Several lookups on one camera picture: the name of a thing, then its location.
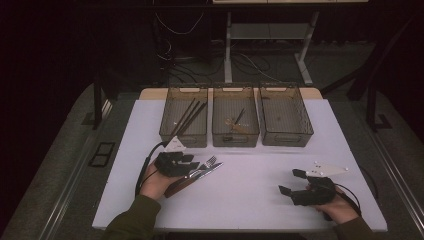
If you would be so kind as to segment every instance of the person's right hand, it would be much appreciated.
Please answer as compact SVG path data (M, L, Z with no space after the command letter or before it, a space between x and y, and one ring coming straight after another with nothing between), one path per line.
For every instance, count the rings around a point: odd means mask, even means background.
M336 187L336 190L344 194L340 188ZM319 212L327 213L337 224L342 224L359 217L350 204L338 194L336 194L333 201L323 205L314 205L313 207Z

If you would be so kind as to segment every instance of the green sleeve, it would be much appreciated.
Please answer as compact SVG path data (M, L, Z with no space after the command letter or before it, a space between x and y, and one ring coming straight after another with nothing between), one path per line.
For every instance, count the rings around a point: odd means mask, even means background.
M149 239L153 235L160 204L143 195L136 196L128 211L121 213L107 226L102 240Z
M339 240L377 240L363 218L358 217L349 222L334 227Z

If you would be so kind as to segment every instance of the person's left hand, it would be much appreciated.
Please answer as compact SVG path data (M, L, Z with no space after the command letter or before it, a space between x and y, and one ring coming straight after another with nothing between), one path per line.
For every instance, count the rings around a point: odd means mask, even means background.
M166 191L169 185L177 181L181 177L167 177L158 172L154 162L148 167L143 177L143 185L140 189L140 194L151 199L158 200Z

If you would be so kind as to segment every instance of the white tabletop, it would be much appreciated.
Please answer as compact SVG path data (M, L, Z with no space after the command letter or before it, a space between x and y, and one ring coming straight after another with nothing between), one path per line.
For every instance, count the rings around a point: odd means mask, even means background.
M159 142L164 100L136 101L106 184L93 227L104 229L134 199L134 188L145 157ZM314 162L347 167L332 176L335 183L359 198L363 218L374 231L387 231L387 223L368 188L344 135L326 100L305 100L314 135L304 148L263 146L187 149L193 161L212 155L224 164L170 198L162 198L158 231L307 232L331 228L312 207L294 206L280 194L278 185L303 190L307 180L294 177L292 169L309 170ZM209 103L211 119L212 103ZM208 122L209 133L211 121Z

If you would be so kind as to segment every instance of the silver utensil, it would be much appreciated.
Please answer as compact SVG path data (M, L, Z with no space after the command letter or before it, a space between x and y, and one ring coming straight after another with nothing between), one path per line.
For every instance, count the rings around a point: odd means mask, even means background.
M216 161L216 157L212 156L208 161L206 161L204 164L202 164L198 169L196 169L195 171L193 171L189 175L185 176L185 178L191 178L194 175L196 175L197 173L199 173L200 171L203 171L203 170L210 168L215 163L215 161Z

